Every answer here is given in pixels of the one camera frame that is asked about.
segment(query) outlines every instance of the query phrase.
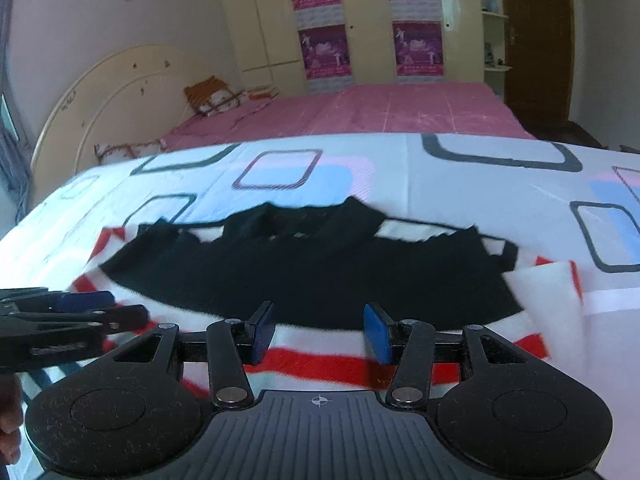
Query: bed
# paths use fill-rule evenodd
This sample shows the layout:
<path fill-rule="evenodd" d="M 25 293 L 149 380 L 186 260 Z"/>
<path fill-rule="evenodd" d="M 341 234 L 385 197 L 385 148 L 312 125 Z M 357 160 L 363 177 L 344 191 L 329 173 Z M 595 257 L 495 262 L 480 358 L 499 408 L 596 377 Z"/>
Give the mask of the bed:
<path fill-rule="evenodd" d="M 193 117 L 183 89 L 210 77 L 207 63 L 179 48 L 143 45 L 90 68 L 61 97 L 33 155 L 30 207 L 97 165 L 95 144 L 148 142 L 170 150 L 272 137 L 397 132 L 531 139 L 482 83 L 365 85 L 338 94 L 247 104 Z"/>
<path fill-rule="evenodd" d="M 503 251 L 507 242 L 518 248 L 504 279 L 534 333 L 509 337 L 542 341 L 543 351 L 529 350 L 604 398 L 614 434 L 599 472 L 636 477 L 637 155 L 530 140 L 482 85 L 364 86 L 192 118 L 182 88 L 209 75 L 179 50 L 142 46 L 104 60 L 76 82 L 38 142 L 36 207 L 0 242 L 0 287 L 106 288 L 127 304 L 137 298 L 105 279 L 99 266 L 140 225 L 215 222 L 265 202 L 331 206 L 356 197 L 390 218 L 414 222 L 416 240 L 476 225 L 488 250 L 498 244 Z M 415 114 L 416 104 L 423 115 Z M 95 143 L 162 135 L 171 153 L 95 167 Z M 393 237 L 394 229 L 392 221 L 378 235 Z M 216 320 L 149 298 L 145 305 L 155 322 L 178 322 L 184 330 Z M 505 335 L 512 329 L 497 328 Z M 369 366 L 360 333 L 311 338 L 296 327 L 278 330 L 276 350 Z M 364 385 L 344 374 L 310 377 L 305 367 L 270 363 L 252 374 L 255 390 Z M 55 381 L 65 372 L 54 367 L 44 374 L 41 379 Z M 206 370 L 192 367 L 186 377 L 206 389 Z M 44 385 L 22 379 L 28 397 Z M 446 389 L 446 377 L 440 382 Z M 40 466 L 26 440 L 22 451 L 10 474 L 32 480 Z"/>
<path fill-rule="evenodd" d="M 0 242 L 0 287 L 108 288 L 127 303 L 130 291 L 105 280 L 98 265 L 140 224 L 213 222 L 264 202 L 327 206 L 354 196 L 389 217 L 438 229 L 476 225 L 518 247 L 521 265 L 505 279 L 535 320 L 551 362 L 612 411 L 614 434 L 600 473 L 631 480 L 640 440 L 639 173 L 633 154 L 451 134 L 304 136 L 181 150 L 91 168 L 53 192 Z M 393 235 L 392 228 L 385 234 Z M 153 320 L 177 321 L 184 330 L 213 320 L 145 303 Z M 324 344 L 319 353 L 332 359 L 366 355 L 357 345 L 344 350 L 336 339 L 328 350 L 331 335 L 311 342 L 293 330 L 293 343 L 291 332 L 279 330 L 277 348 L 297 344 L 313 354 L 308 345 Z M 258 370 L 252 386 L 357 387 L 304 372 Z M 63 375 L 59 368 L 46 373 L 52 381 Z M 205 371 L 186 376 L 206 388 Z M 28 396 L 39 391 L 30 378 L 23 385 Z M 26 442 L 23 453 L 11 475 L 31 480 L 39 466 Z"/>

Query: patterned bedsheet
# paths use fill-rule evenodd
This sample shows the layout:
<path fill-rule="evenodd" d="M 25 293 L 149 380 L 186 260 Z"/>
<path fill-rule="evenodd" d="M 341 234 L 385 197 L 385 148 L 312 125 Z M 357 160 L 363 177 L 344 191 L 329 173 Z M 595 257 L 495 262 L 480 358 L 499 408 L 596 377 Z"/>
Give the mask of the patterned bedsheet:
<path fill-rule="evenodd" d="M 212 222 L 263 202 L 332 205 L 348 196 L 391 217 L 476 225 L 530 254 L 573 260 L 587 348 L 586 366 L 571 372 L 614 415 L 601 473 L 633 477 L 632 443 L 640 440 L 633 396 L 640 386 L 637 155 L 523 139 L 366 134 L 209 146 L 93 168 L 0 242 L 0 287 L 67 288 L 106 226 Z M 33 463 L 12 471 L 28 478 Z"/>

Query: black clamp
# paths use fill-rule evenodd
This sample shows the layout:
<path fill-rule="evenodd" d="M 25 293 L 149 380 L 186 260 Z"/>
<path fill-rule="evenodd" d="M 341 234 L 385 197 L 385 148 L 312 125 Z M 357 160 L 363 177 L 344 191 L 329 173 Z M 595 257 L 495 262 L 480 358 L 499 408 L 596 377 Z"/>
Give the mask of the black clamp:
<path fill-rule="evenodd" d="M 451 468 L 452 478 L 596 478 L 593 468 L 612 431 L 604 402 L 486 327 L 438 333 L 368 304 L 365 336 L 380 363 L 397 365 L 383 402 L 362 391 L 271 391 L 256 399 L 242 365 L 265 356 L 272 313 L 265 302 L 246 322 L 221 320 L 198 333 L 162 323 L 46 388 L 26 412 L 41 465 L 72 478 L 168 478 L 222 463 L 239 470 L 256 460 L 270 428 L 273 442 L 292 443 L 273 457 L 280 465 L 285 455 L 292 464 L 310 463 L 339 448 L 345 466 L 355 468 L 366 456 L 380 466 L 380 478 L 398 478 L 383 463 L 397 467 L 395 450 L 403 449 L 425 471 L 404 478 L 436 478 L 441 466 Z M 196 399 L 179 383 L 185 362 L 209 364 L 209 399 Z M 430 399 L 435 363 L 456 364 L 460 383 Z M 316 399 L 325 400 L 324 408 Z M 341 431 L 350 437 L 338 443 Z M 299 439 L 307 444 L 298 447 Z M 380 455 L 358 451 L 368 449 Z"/>
<path fill-rule="evenodd" d="M 0 290 L 0 373 L 98 357 L 107 335 L 147 323 L 146 308 L 116 307 L 108 291 Z"/>

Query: curtain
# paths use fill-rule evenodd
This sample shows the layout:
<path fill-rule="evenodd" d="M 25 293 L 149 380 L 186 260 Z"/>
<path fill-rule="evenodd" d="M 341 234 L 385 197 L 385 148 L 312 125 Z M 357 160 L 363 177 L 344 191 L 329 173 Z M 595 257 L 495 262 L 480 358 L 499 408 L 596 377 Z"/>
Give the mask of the curtain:
<path fill-rule="evenodd" d="M 0 91 L 9 114 L 11 114 L 10 88 L 6 77 L 6 46 L 9 38 L 11 21 L 12 0 L 0 0 Z M 17 205 L 16 222 L 19 222 L 27 211 L 29 197 L 29 182 L 31 173 L 28 161 L 31 156 L 31 143 L 22 128 L 17 117 L 12 115 L 10 129 L 5 120 L 0 126 L 0 186 L 5 186 L 9 197 Z"/>

